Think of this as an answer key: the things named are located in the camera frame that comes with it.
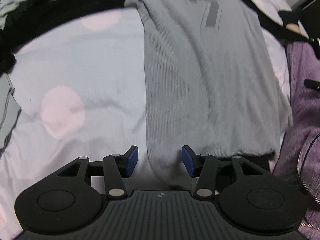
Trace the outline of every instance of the white fabric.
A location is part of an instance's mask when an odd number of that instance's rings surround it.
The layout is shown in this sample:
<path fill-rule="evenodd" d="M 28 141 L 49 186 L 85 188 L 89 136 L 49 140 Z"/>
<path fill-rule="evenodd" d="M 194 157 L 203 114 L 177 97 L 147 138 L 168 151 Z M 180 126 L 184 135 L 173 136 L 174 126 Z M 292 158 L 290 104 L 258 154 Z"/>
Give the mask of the white fabric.
<path fill-rule="evenodd" d="M 274 19 L 284 0 L 253 0 Z M 139 147 L 130 188 L 164 189 L 147 165 L 143 26 L 135 9 L 62 25 L 24 46 L 10 74 L 22 107 L 0 159 L 0 239 L 21 232 L 21 191 L 79 156 L 91 161 Z M 290 95 L 284 49 L 264 31 L 275 75 Z M 103 192 L 101 179 L 92 186 Z"/>

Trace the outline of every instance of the purple garment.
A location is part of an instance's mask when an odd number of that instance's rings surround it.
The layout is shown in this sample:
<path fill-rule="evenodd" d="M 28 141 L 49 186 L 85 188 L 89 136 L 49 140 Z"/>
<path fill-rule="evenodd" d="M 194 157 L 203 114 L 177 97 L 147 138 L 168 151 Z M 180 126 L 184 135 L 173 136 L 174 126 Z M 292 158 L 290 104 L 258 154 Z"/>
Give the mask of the purple garment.
<path fill-rule="evenodd" d="M 299 231 L 320 239 L 320 93 L 304 86 L 305 79 L 320 81 L 320 60 L 304 42 L 287 46 L 293 126 L 287 131 L 273 174 L 301 186 L 308 195 L 308 211 Z"/>

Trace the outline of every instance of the ribbed black plate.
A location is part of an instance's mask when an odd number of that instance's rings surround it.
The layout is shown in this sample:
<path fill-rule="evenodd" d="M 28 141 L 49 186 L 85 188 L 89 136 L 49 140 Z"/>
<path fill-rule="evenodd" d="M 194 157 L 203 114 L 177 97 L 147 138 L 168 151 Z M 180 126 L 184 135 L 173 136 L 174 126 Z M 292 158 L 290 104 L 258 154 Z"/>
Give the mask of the ribbed black plate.
<path fill-rule="evenodd" d="M 298 231 L 258 236 L 230 225 L 211 202 L 188 191 L 134 191 L 126 200 L 109 203 L 85 228 L 65 235 L 23 232 L 17 240 L 303 240 Z"/>

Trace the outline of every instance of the pink circle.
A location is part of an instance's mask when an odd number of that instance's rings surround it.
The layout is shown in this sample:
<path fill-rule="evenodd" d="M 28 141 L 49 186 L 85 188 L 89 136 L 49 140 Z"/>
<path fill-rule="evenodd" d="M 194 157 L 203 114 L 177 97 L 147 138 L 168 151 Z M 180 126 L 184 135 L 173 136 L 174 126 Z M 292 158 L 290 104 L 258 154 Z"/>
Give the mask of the pink circle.
<path fill-rule="evenodd" d="M 70 87 L 52 88 L 42 101 L 41 119 L 47 132 L 61 139 L 84 124 L 84 104 Z"/>
<path fill-rule="evenodd" d="M 81 19 L 84 27 L 92 31 L 103 31 L 119 22 L 121 17 L 120 10 L 96 13 Z"/>
<path fill-rule="evenodd" d="M 3 207 L 0 204 L 0 229 L 4 228 L 7 224 L 7 217 L 4 213 Z"/>

